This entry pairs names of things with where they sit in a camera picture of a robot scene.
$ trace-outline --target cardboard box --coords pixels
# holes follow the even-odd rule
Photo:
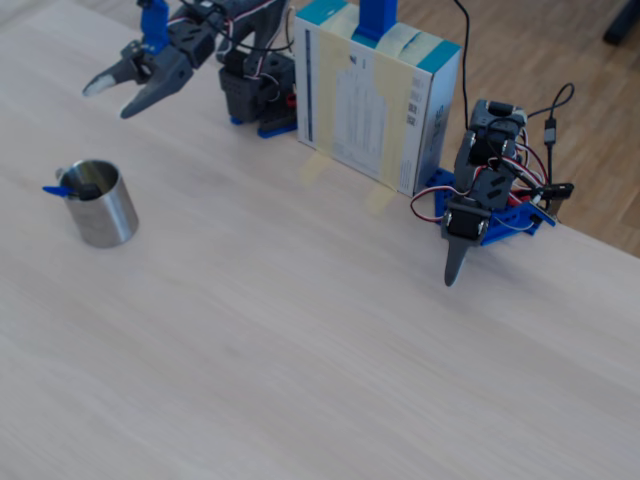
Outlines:
[[[413,195],[440,162],[460,47],[401,23],[375,43],[358,21],[343,0],[297,14],[298,139]]]

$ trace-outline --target blue bracket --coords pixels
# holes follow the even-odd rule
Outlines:
[[[396,24],[398,0],[360,0],[360,25],[354,36],[361,35],[376,44]]]
[[[242,125],[244,122],[236,117],[230,117],[231,123],[233,125]],[[261,129],[258,129],[258,136],[260,138],[269,139],[272,137],[277,137],[278,135],[282,135],[283,133],[293,132],[298,129],[298,122],[291,123],[287,126],[276,128],[275,130],[270,130],[268,132],[264,132]]]
[[[138,5],[142,7],[143,48],[157,55],[169,45],[169,5],[164,0],[138,0]]]
[[[455,176],[453,173],[439,168],[429,179],[426,186],[438,187],[442,185],[455,186]],[[452,196],[453,192],[447,190],[435,192],[435,214],[437,217],[444,215],[447,209],[447,202]],[[489,229],[482,241],[482,246],[518,233],[535,235],[541,224],[533,223],[531,221],[532,215],[536,215],[552,227],[556,226],[556,221],[553,218],[531,203],[523,203],[517,207],[508,206],[504,210],[494,210],[491,214]]]

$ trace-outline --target table surface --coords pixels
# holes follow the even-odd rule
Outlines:
[[[64,2],[0,34],[3,480],[638,478],[639,260],[545,227],[446,288],[406,197],[230,125],[215,66],[83,99],[132,35]],[[82,158],[124,172],[122,247],[39,191]]]

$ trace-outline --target stainless steel cup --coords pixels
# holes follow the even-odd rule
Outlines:
[[[68,169],[56,171],[61,187],[80,191],[83,186],[98,187],[97,198],[81,200],[70,195],[67,208],[89,245],[109,248],[129,240],[138,229],[138,215],[118,168],[104,160],[82,160]]]

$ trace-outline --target blue handle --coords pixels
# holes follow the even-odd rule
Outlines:
[[[44,190],[47,193],[50,193],[51,195],[57,195],[58,197],[62,197],[62,198],[66,198],[69,195],[72,195],[75,193],[72,189],[68,187],[42,187],[42,190]]]

